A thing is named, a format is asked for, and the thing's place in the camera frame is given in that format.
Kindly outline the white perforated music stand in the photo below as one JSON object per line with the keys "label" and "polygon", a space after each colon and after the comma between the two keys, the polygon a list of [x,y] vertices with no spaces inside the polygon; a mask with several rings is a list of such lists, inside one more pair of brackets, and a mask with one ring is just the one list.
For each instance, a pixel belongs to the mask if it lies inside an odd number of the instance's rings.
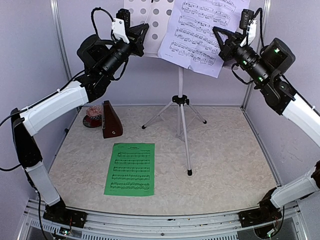
{"label": "white perforated music stand", "polygon": [[[149,57],[158,57],[158,50],[167,32],[168,22],[172,13],[175,0],[126,0],[125,8],[129,9],[133,17],[133,23],[149,24],[149,30],[144,40],[144,51]],[[184,70],[178,66],[178,94],[161,110],[164,112],[172,104],[178,105],[176,134],[183,136],[185,143],[187,174],[193,174],[188,144],[187,125],[185,118],[185,106],[190,100],[183,94]]]}

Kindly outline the white sheet music page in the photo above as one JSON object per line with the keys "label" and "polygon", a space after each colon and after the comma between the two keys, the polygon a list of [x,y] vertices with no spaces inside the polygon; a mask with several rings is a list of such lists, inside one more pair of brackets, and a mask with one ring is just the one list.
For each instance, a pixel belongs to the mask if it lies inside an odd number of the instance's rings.
{"label": "white sheet music page", "polygon": [[176,0],[158,57],[195,73],[217,78],[223,67],[213,28],[235,32],[248,0]]}

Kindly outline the green sheet music page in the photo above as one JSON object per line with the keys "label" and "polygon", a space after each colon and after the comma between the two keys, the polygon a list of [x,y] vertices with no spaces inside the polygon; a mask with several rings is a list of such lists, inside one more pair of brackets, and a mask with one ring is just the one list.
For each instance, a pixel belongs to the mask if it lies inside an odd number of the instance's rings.
{"label": "green sheet music page", "polygon": [[155,144],[115,143],[109,162],[104,194],[149,197],[155,189]]}

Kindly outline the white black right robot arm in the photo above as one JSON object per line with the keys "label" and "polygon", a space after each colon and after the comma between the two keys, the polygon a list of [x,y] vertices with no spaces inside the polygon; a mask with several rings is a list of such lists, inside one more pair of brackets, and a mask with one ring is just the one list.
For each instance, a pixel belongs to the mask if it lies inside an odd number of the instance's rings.
{"label": "white black right robot arm", "polygon": [[[257,53],[245,41],[244,35],[213,27],[223,61],[234,60],[260,90],[266,104],[278,115],[298,126],[316,144],[320,144],[320,114],[289,83],[285,72],[296,60],[290,48],[279,38]],[[256,218],[266,222],[276,210],[320,190],[320,164],[286,185],[269,190],[259,202]]]}

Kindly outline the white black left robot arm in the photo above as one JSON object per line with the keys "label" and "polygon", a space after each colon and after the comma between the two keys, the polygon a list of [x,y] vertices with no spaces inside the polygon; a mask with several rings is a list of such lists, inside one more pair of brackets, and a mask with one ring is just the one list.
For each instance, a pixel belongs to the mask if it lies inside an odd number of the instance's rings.
{"label": "white black left robot arm", "polygon": [[70,211],[54,187],[43,164],[43,157],[34,136],[46,125],[65,113],[101,98],[115,72],[128,63],[131,55],[144,55],[144,40],[149,24],[125,28],[122,20],[115,19],[112,30],[116,41],[100,39],[97,34],[87,37],[77,55],[84,70],[66,86],[22,110],[12,110],[11,129],[17,158],[31,185],[40,193],[50,214],[63,223],[70,218]]}

